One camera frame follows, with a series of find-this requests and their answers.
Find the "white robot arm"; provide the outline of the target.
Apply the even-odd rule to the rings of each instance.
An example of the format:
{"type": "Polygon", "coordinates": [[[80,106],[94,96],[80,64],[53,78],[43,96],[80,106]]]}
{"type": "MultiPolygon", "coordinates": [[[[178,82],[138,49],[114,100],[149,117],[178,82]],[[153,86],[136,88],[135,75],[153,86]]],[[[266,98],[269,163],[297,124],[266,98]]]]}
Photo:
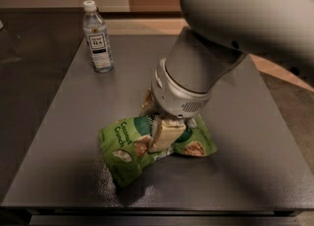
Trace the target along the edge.
{"type": "Polygon", "coordinates": [[[156,116],[150,152],[168,149],[247,55],[314,82],[314,0],[180,0],[187,23],[152,76],[143,114],[156,116]]]}

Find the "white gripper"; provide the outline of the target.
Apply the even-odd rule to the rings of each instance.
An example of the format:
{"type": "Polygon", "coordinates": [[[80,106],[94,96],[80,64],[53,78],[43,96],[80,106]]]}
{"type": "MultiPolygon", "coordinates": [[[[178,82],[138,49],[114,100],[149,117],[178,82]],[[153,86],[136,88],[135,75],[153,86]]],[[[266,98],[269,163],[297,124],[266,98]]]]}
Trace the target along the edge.
{"type": "Polygon", "coordinates": [[[186,129],[181,119],[197,116],[210,97],[210,92],[195,93],[177,84],[166,70],[166,59],[160,60],[152,76],[151,89],[147,91],[141,105],[140,115],[153,114],[157,108],[160,114],[179,120],[156,116],[148,151],[159,152],[170,147],[186,129]]]}

